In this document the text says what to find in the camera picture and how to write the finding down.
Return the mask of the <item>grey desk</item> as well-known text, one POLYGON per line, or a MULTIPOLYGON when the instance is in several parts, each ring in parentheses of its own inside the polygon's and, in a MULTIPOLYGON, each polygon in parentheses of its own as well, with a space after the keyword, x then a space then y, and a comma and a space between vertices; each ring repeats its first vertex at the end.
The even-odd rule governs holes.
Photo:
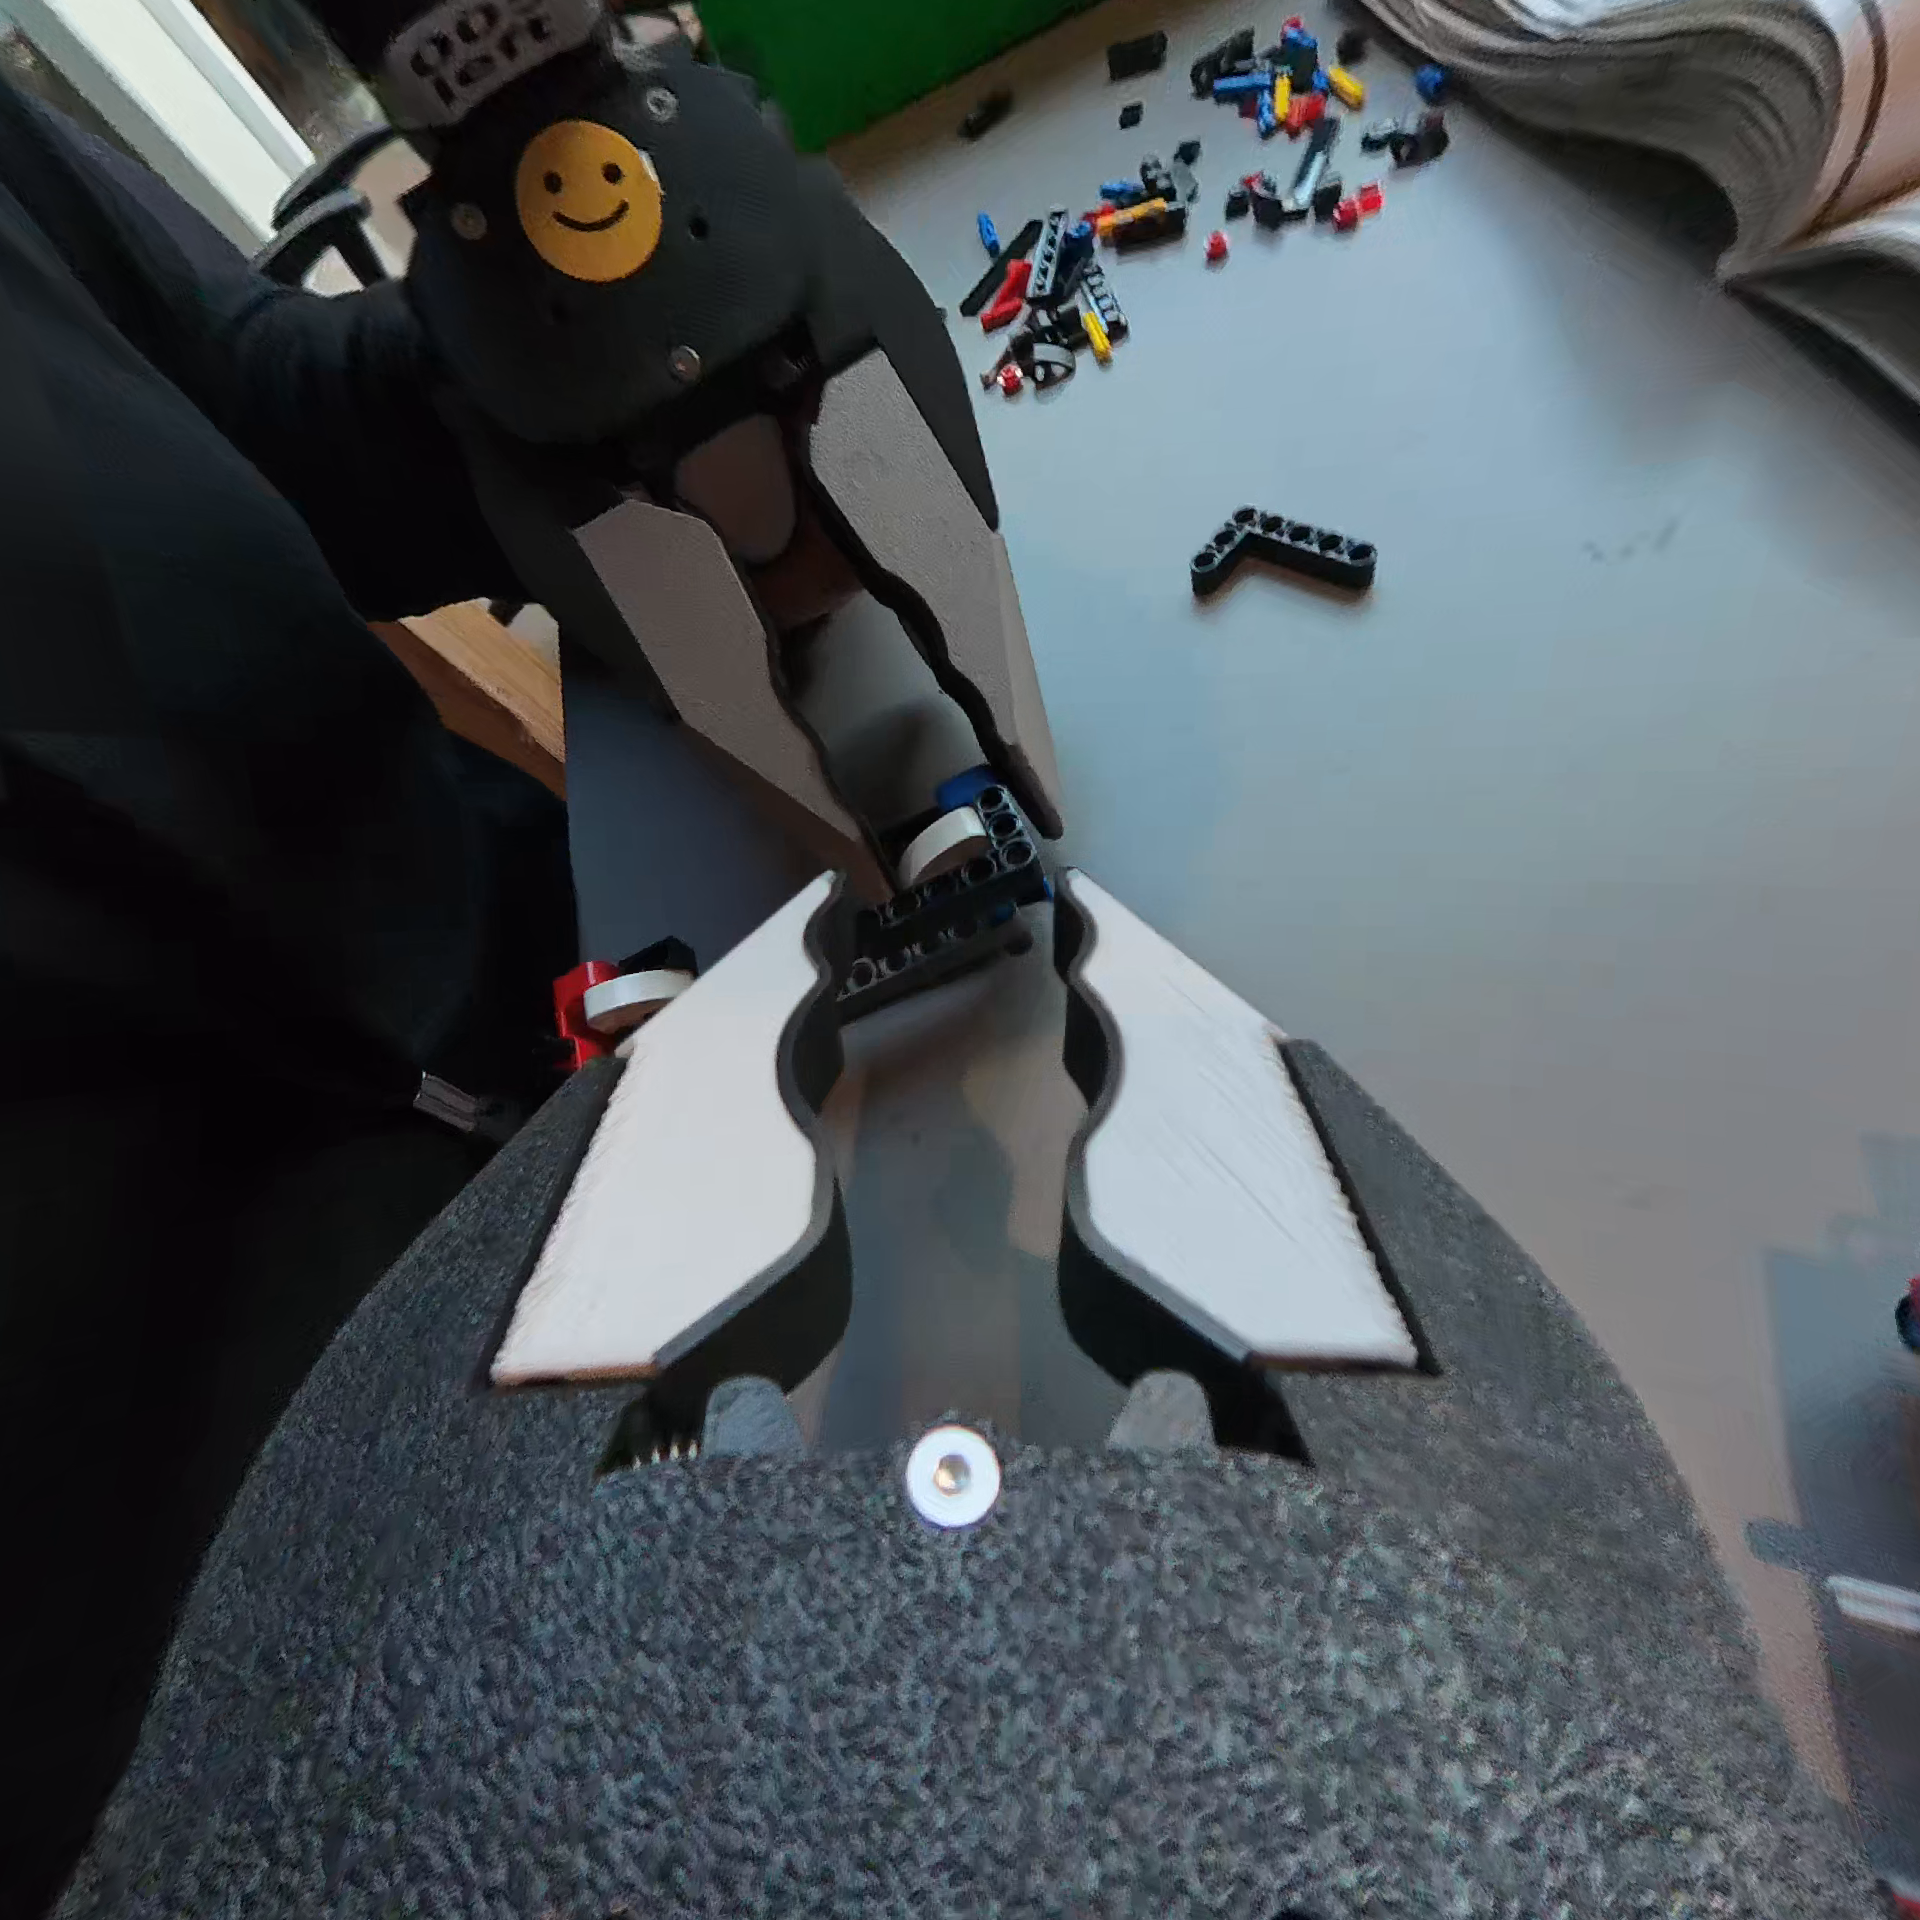
POLYGON ((1070 849, 1522 1239, 1787 1631, 1915 1274, 1915 410, 1717 227, 1464 111, 1353 238, 1127 262, 1116 364, 979 421, 1070 849), (1194 599, 1237 508, 1372 591, 1194 599))

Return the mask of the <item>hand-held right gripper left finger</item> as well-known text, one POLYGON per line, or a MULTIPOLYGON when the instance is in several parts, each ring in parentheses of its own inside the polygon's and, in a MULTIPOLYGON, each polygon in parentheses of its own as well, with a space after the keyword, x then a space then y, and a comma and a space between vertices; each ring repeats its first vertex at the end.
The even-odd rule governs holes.
POLYGON ((819 875, 622 1050, 493 1351, 493 1389, 638 1381, 700 1406, 729 1380, 797 1389, 852 1317, 824 1105, 852 901, 819 875))

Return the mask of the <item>pile of loose small bricks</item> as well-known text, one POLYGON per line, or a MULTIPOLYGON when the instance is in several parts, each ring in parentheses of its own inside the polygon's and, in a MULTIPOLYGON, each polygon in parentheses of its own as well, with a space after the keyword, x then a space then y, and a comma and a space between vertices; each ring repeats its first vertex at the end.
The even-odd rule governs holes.
POLYGON ((1453 68, 1414 68, 1414 109, 1364 122, 1371 85, 1359 76, 1372 40, 1359 28, 1317 36, 1300 13, 1276 36, 1245 21, 1188 66, 1194 104, 1227 109, 1276 165, 1241 173, 1221 189, 1215 226, 1199 226, 1206 158, 1199 137, 1170 154, 1146 151, 1128 174, 1094 187, 1090 207, 1054 205, 1002 232, 986 212, 976 236, 986 268, 960 302, 960 317, 995 339, 979 367, 986 392, 1016 397, 1068 382, 1083 354, 1109 367, 1132 321, 1116 290, 1127 255, 1170 250, 1199 236, 1203 265, 1217 274, 1251 236, 1259 255, 1279 255, 1296 230, 1353 238, 1386 210, 1386 180, 1445 158, 1445 104, 1453 68))

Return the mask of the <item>grey beam brick assembly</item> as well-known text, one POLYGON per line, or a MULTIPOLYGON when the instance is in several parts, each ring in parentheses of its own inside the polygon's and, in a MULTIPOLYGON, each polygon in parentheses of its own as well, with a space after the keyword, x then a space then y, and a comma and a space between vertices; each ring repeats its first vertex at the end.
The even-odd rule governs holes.
MULTIPOLYGON (((1041 834, 986 769, 941 784, 933 809, 903 825, 898 875, 895 898, 854 912, 852 963, 834 995, 843 1026, 1031 954, 1031 911, 1054 901, 1041 834)), ((696 948, 672 935, 562 974, 550 986, 559 1067, 614 1054, 697 976, 696 948)))

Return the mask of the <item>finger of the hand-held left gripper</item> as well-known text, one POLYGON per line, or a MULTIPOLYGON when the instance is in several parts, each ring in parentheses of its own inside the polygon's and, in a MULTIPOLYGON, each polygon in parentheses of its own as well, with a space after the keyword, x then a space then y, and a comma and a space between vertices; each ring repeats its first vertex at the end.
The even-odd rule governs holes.
POLYGON ((1066 787, 1007 542, 877 344, 824 381, 814 496, 985 761, 1059 841, 1066 787))
POLYGON ((700 515, 624 499, 574 533, 692 746, 791 841, 887 901, 893 869, 781 680, 778 636, 700 515))

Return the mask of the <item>black office chair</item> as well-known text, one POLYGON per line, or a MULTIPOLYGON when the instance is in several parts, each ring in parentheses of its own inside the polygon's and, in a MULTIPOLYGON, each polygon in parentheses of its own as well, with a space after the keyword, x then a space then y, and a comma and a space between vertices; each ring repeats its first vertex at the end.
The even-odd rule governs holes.
POLYGON ((428 163, 395 128, 350 137, 277 201, 253 272, 323 297, 402 281, 416 243, 406 198, 427 174, 428 163))

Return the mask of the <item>person's left forearm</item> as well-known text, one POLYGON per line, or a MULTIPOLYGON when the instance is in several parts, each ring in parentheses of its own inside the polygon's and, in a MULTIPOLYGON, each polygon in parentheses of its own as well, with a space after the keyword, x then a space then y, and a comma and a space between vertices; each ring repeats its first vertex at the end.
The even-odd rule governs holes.
POLYGON ((6 189, 123 338, 302 518, 359 613, 527 600, 395 281, 285 287, 152 170, 6 80, 6 189))

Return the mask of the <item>green box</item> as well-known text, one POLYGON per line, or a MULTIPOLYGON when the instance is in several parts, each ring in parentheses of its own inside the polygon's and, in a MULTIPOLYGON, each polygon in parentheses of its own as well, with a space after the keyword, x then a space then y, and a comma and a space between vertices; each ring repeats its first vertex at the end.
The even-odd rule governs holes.
POLYGON ((696 3, 709 50, 821 151, 1095 3, 696 3))

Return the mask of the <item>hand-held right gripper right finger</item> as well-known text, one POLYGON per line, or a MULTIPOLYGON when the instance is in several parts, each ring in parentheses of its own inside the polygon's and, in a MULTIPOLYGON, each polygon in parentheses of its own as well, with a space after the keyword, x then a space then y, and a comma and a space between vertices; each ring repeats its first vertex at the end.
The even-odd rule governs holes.
POLYGON ((1287 1031, 1083 869, 1055 882, 1068 1143, 1064 1284, 1116 1380, 1416 1371, 1419 1327, 1287 1053, 1287 1031))

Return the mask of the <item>building instruction booklet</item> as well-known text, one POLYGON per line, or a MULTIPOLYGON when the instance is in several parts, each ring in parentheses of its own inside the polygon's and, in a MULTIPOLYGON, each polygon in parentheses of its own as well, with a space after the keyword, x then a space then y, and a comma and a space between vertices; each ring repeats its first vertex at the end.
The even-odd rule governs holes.
POLYGON ((1489 109, 1698 168, 1717 279, 1917 397, 1915 3, 1374 3, 1489 109))

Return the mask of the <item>red blue white toy car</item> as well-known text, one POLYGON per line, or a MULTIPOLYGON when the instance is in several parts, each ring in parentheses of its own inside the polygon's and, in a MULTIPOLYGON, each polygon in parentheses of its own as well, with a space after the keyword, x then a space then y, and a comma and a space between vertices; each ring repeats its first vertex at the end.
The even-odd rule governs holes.
POLYGON ((1822 1575, 1842 1619, 1917 1634, 1917 1279, 1894 1295, 1891 1343, 1825 1395, 1812 1422, 1822 1575))

